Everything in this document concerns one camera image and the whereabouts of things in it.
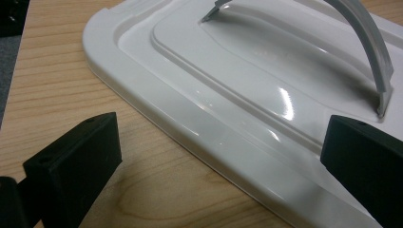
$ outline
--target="wooden surface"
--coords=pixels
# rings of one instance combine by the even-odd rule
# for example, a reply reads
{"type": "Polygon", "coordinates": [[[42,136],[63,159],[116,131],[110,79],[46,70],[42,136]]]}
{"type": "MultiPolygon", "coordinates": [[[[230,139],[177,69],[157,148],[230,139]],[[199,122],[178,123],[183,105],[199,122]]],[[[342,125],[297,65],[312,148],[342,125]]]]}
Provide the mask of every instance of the wooden surface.
{"type": "MultiPolygon", "coordinates": [[[[22,162],[80,121],[116,111],[124,162],[82,227],[289,227],[169,139],[87,68],[84,26],[98,10],[120,2],[31,0],[0,131],[0,175],[20,181],[22,162]]],[[[403,0],[363,3],[403,25],[403,0]]]]}

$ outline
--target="curved handle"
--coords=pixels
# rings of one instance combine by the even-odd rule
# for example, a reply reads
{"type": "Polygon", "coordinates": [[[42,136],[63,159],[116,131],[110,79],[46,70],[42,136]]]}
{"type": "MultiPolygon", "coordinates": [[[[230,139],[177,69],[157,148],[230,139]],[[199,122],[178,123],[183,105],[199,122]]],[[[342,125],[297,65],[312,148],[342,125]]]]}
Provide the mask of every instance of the curved handle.
{"type": "MultiPolygon", "coordinates": [[[[201,21],[210,20],[211,15],[219,11],[220,7],[232,0],[218,0],[201,21]]],[[[393,66],[391,57],[386,49],[385,41],[376,26],[374,19],[358,0],[324,0],[343,15],[358,35],[374,75],[376,90],[379,93],[378,116],[385,115],[386,108],[392,96],[391,78],[393,66]]]]}

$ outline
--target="wooden table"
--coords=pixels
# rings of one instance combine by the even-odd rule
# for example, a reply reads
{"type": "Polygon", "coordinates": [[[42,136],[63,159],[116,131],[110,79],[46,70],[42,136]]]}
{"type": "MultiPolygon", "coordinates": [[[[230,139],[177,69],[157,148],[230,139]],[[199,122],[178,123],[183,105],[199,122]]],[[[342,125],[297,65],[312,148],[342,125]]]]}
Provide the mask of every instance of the wooden table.
{"type": "MultiPolygon", "coordinates": [[[[22,162],[80,121],[116,111],[124,162],[82,227],[289,227],[91,73],[83,28],[98,10],[120,2],[31,0],[0,132],[0,175],[20,181],[22,162]]],[[[363,3],[403,25],[403,0],[363,3]]]]}

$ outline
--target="white plastic surface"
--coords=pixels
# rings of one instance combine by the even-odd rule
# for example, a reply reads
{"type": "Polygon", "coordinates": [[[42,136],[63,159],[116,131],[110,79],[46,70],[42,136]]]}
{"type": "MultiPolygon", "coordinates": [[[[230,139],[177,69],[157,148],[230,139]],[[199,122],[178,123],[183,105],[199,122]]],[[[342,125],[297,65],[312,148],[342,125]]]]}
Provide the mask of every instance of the white plastic surface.
{"type": "Polygon", "coordinates": [[[375,18],[393,95],[376,116],[354,31],[321,1],[134,0],[88,22],[90,68],[166,134],[296,227],[380,227],[319,153],[330,116],[403,140],[403,28],[375,18]]]}

